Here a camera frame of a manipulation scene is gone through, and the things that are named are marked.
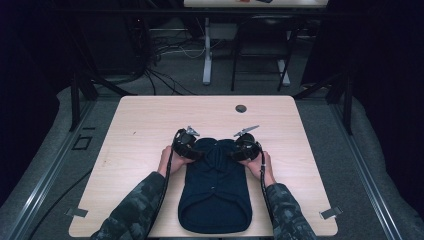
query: tabletop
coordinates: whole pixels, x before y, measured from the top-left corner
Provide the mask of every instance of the tabletop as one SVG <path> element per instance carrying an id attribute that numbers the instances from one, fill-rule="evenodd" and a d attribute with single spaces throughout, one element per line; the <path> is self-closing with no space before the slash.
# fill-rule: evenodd
<path id="1" fill-rule="evenodd" d="M 236 111 L 243 105 L 246 111 Z M 284 183 L 299 202 L 305 218 L 319 236 L 337 233 L 335 219 L 319 212 L 330 204 L 306 137 L 295 101 L 290 96 L 128 96 L 121 99 L 69 233 L 87 237 L 98 230 L 110 212 L 150 172 L 157 169 L 162 149 L 178 129 L 193 127 L 199 138 L 236 139 L 243 128 L 272 158 L 275 179 Z M 253 218 L 244 232 L 206 235 L 183 229 L 178 203 L 185 167 L 173 174 L 150 237 L 272 236 L 272 226 L 260 183 L 246 169 Z"/>
<path id="2" fill-rule="evenodd" d="M 325 8 L 328 0 L 273 0 L 271 3 L 264 3 L 257 0 L 184 0 L 185 7 L 195 8 Z"/>

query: chair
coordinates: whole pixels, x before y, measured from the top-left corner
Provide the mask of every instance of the chair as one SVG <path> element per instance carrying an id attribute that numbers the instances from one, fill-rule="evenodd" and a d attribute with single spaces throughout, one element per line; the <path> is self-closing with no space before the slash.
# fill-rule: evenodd
<path id="1" fill-rule="evenodd" d="M 292 49 L 298 32 L 304 25 L 304 20 L 293 16 L 253 16 L 238 26 L 233 47 L 233 73 L 231 91 L 234 91 L 236 73 L 279 73 L 281 90 L 284 76 L 290 62 Z M 284 60 L 285 66 L 281 71 L 237 71 L 237 61 L 241 57 L 271 58 L 276 63 Z"/>

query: black cable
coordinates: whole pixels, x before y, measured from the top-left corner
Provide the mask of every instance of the black cable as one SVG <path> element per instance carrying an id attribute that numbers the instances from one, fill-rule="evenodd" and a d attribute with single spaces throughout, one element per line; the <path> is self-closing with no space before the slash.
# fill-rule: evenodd
<path id="1" fill-rule="evenodd" d="M 262 148 L 259 148 L 259 149 L 260 149 L 261 154 L 262 154 L 262 165 L 261 165 L 261 189 L 262 189 L 262 195 L 264 196 L 264 199 L 265 199 L 265 205 L 266 205 L 266 208 L 268 210 L 269 219 L 272 222 L 272 219 L 274 217 L 273 217 L 273 214 L 272 214 L 271 205 L 269 203 L 268 195 L 266 193 L 266 187 L 265 187 L 265 166 L 266 166 L 265 156 L 264 156 L 264 152 L 262 151 Z"/>
<path id="2" fill-rule="evenodd" d="M 157 71 L 152 70 L 152 69 L 150 69 L 150 70 L 151 70 L 152 72 L 154 72 L 154 73 L 158 74 L 158 75 L 161 75 L 161 76 L 163 76 L 163 77 L 166 77 L 166 78 L 170 79 L 171 81 L 173 81 L 174 83 L 176 83 L 178 86 L 180 86 L 182 89 L 186 90 L 188 93 L 190 93 L 190 94 L 192 94 L 192 95 L 197 95 L 196 93 L 194 93 L 194 92 L 192 92 L 192 91 L 188 90 L 187 88 L 185 88 L 185 87 L 184 87 L 183 85 L 181 85 L 181 83 L 179 83 L 178 81 L 174 80 L 171 76 L 166 75 L 166 74 L 164 74 L 164 73 L 157 72 Z"/>
<path id="3" fill-rule="evenodd" d="M 152 77 L 150 76 L 149 71 L 146 71 L 146 76 L 149 78 L 150 80 L 150 84 L 152 84 L 152 88 L 153 88 L 153 95 L 156 96 L 156 86 L 155 83 L 153 82 Z"/>
<path id="4" fill-rule="evenodd" d="M 160 76 L 158 76 L 154 71 L 150 71 L 149 70 L 149 72 L 153 75 L 153 76 L 155 76 L 155 77 L 157 77 L 160 81 L 162 81 L 169 89 L 171 89 L 172 90 L 172 94 L 174 94 L 174 92 L 175 93 L 177 93 L 178 95 L 184 95 L 184 94 L 182 94 L 182 93 L 180 93 L 179 91 L 177 91 L 176 89 L 175 89 L 175 81 L 174 81 L 174 87 L 171 87 L 165 80 L 163 80 Z"/>
<path id="5" fill-rule="evenodd" d="M 88 172 L 86 172 L 78 181 L 76 181 L 72 186 L 70 186 L 54 203 L 50 208 L 47 210 L 47 212 L 43 215 L 40 221 L 38 221 L 37 225 L 32 230 L 31 234 L 28 237 L 28 240 L 31 240 L 34 237 L 34 234 L 37 232 L 38 228 L 41 226 L 43 221 L 47 218 L 47 216 L 50 214 L 50 212 L 53 210 L 53 208 L 56 207 L 56 205 L 68 194 L 78 183 L 80 183 L 85 177 L 87 177 L 91 172 L 93 171 L 93 168 L 91 168 Z"/>
<path id="6" fill-rule="evenodd" d="M 269 214 L 269 218 L 272 222 L 272 219 L 274 218 L 273 214 L 272 214 L 272 210 L 271 210 L 271 204 L 269 203 L 268 200 L 268 195 L 266 193 L 266 187 L 265 187 L 265 167 L 266 167 L 266 163 L 265 163 L 265 155 L 264 152 L 262 150 L 262 146 L 259 142 L 254 142 L 254 141 L 249 141 L 249 140 L 243 140 L 243 142 L 249 143 L 249 144 L 253 144 L 255 145 L 257 148 L 259 148 L 259 151 L 262 155 L 262 162 L 261 162 L 261 190 L 262 190 L 262 195 L 264 196 L 264 200 L 265 200 L 265 205 L 266 208 L 268 210 L 268 214 Z"/>
<path id="7" fill-rule="evenodd" d="M 158 39 L 163 39 L 164 41 L 161 44 L 163 46 L 160 46 L 160 44 L 157 44 L 156 46 L 154 46 L 154 48 L 156 49 L 154 51 L 154 54 L 155 54 L 154 57 L 155 57 L 155 59 L 157 59 L 157 61 L 159 61 L 161 59 L 161 55 L 162 54 L 167 53 L 171 49 L 181 49 L 183 47 L 188 47 L 188 46 L 191 46 L 191 45 L 195 45 L 195 43 L 199 42 L 198 39 L 189 38 L 189 39 L 185 39 L 185 40 L 183 40 L 181 42 L 176 42 L 176 43 L 170 44 L 167 41 L 167 39 L 170 39 L 170 38 L 173 38 L 173 37 L 158 37 Z"/>
<path id="8" fill-rule="evenodd" d="M 107 80 L 107 81 L 110 82 L 110 83 L 113 83 L 114 85 L 120 85 L 120 84 L 124 84 L 124 83 L 134 82 L 135 80 L 137 80 L 140 77 L 142 77 L 143 74 L 145 73 L 145 71 L 146 71 L 146 69 L 143 67 L 142 70 L 137 71 L 137 72 L 131 74 L 127 78 L 119 79 L 119 80 Z"/>
<path id="9" fill-rule="evenodd" d="M 177 137 L 177 134 L 178 134 L 178 132 L 175 133 L 173 139 L 175 139 Z M 150 231 L 152 230 L 153 225 L 155 224 L 156 218 L 158 217 L 158 214 L 159 214 L 160 208 L 162 206 L 163 200 L 165 199 L 166 190 L 168 189 L 169 176 L 171 175 L 171 163 L 172 163 L 173 154 L 174 154 L 174 150 L 171 149 L 171 153 L 169 154 L 169 158 L 168 158 L 168 163 L 166 165 L 165 184 L 164 184 L 164 187 L 163 187 L 163 190 L 162 190 L 162 195 L 159 199 L 156 211 L 152 216 L 152 222 L 150 223 L 150 227 L 149 227 L 149 230 L 147 231 L 147 235 L 149 235 Z"/>

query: metal clip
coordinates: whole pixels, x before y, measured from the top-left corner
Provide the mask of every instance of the metal clip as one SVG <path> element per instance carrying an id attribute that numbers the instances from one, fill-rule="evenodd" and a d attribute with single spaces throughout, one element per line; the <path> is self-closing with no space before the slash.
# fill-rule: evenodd
<path id="1" fill-rule="evenodd" d="M 339 207 L 334 207 L 324 212 L 319 212 L 319 215 L 321 216 L 321 218 L 325 220 L 331 217 L 335 218 L 337 217 L 337 215 L 340 215 L 341 213 L 343 213 L 343 211 Z"/>
<path id="2" fill-rule="evenodd" d="M 253 127 L 248 127 L 248 128 L 243 128 L 240 132 L 234 134 L 234 137 L 237 137 L 237 136 L 241 137 L 244 134 L 246 134 L 247 132 L 250 132 L 253 129 L 258 128 L 258 127 L 259 127 L 259 125 L 256 125 L 256 126 L 253 126 Z"/>
<path id="3" fill-rule="evenodd" d="M 79 209 L 79 208 L 69 208 L 68 211 L 65 212 L 65 215 L 73 217 L 73 216 L 78 216 L 78 217 L 82 217 L 85 218 L 85 216 L 87 216 L 88 211 L 84 210 L 84 209 Z"/>
<path id="4" fill-rule="evenodd" d="M 196 130 L 194 130 L 191 126 L 188 126 L 188 127 L 187 127 L 186 133 L 187 133 L 188 135 L 200 136 L 200 134 L 198 134 L 198 133 L 196 132 Z"/>

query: grommet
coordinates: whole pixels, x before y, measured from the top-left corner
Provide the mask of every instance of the grommet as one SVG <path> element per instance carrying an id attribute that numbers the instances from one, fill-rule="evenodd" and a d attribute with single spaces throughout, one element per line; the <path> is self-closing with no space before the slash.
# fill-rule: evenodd
<path id="1" fill-rule="evenodd" d="M 247 107 L 244 106 L 244 105 L 237 105 L 236 106 L 236 111 L 239 112 L 239 113 L 244 113 L 244 112 L 246 112 L 246 110 L 247 110 Z"/>

